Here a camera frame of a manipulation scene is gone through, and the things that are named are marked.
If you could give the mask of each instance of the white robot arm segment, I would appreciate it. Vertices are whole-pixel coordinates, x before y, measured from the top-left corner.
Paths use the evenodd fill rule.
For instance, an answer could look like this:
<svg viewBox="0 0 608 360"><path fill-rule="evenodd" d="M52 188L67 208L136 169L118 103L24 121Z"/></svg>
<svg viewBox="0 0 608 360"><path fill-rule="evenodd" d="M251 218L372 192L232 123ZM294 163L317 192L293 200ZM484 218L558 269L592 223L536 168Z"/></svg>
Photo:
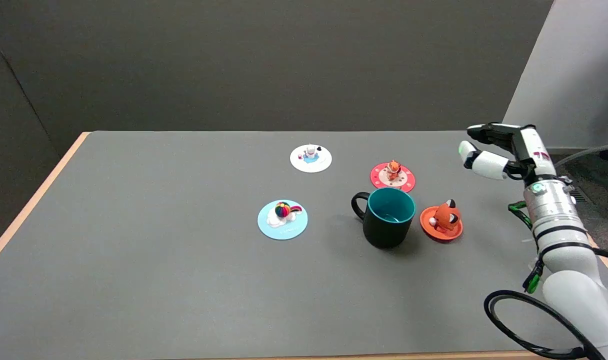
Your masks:
<svg viewBox="0 0 608 360"><path fill-rule="evenodd" d="M515 156L515 161L510 161L500 155L484 155L489 152L478 150L468 141L459 145L464 168L485 178L503 180L507 176L524 182L524 200L539 261L553 273L544 282L544 298L599 350L595 359L608 360L608 289L600 279L597 257L575 199L569 195L571 181L557 176L533 125L488 123L471 126L467 133L476 141L499 146Z"/></svg>

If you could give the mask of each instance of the dark green mug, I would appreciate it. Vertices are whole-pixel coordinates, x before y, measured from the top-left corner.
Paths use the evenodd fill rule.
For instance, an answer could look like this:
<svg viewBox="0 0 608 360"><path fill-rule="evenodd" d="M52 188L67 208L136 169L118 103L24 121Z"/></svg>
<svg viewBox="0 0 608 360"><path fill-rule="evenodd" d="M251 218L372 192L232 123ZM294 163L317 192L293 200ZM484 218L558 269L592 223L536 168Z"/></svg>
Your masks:
<svg viewBox="0 0 608 360"><path fill-rule="evenodd" d="M366 200L366 211L357 204ZM394 248L407 237L416 215L416 202L411 195L395 187L382 187L372 193L359 192L350 199L350 206L362 220L366 240L375 248Z"/></svg>

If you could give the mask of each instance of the white wall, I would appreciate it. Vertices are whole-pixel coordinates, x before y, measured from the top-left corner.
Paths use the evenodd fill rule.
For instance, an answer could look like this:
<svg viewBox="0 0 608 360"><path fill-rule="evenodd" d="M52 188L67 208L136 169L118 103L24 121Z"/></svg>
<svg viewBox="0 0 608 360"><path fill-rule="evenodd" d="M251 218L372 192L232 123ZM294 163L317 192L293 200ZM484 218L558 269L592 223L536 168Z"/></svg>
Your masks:
<svg viewBox="0 0 608 360"><path fill-rule="evenodd" d="M608 0L556 0L503 119L547 148L608 144Z"/></svg>

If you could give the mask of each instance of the white coaster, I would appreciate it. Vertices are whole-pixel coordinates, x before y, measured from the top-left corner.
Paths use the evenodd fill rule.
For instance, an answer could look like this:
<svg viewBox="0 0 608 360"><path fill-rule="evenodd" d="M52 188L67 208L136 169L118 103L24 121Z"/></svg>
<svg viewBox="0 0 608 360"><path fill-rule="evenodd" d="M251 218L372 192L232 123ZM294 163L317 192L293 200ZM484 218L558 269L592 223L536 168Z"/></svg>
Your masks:
<svg viewBox="0 0 608 360"><path fill-rule="evenodd" d="M290 163L304 173L319 173L331 165L333 156L326 148L319 145L308 144L295 148L290 153Z"/></svg>

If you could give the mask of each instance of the light blue coaster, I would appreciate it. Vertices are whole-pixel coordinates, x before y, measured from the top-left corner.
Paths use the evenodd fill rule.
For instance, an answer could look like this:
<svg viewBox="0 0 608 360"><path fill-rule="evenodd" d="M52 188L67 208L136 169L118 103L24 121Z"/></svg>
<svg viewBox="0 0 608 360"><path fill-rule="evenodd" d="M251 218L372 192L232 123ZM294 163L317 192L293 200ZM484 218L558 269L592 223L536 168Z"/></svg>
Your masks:
<svg viewBox="0 0 608 360"><path fill-rule="evenodd" d="M284 217L277 216L275 207L278 203L287 203L290 211ZM257 215L257 225L264 235L275 240L288 240L302 234L309 223L309 214L304 207L293 200L275 200L266 204Z"/></svg>

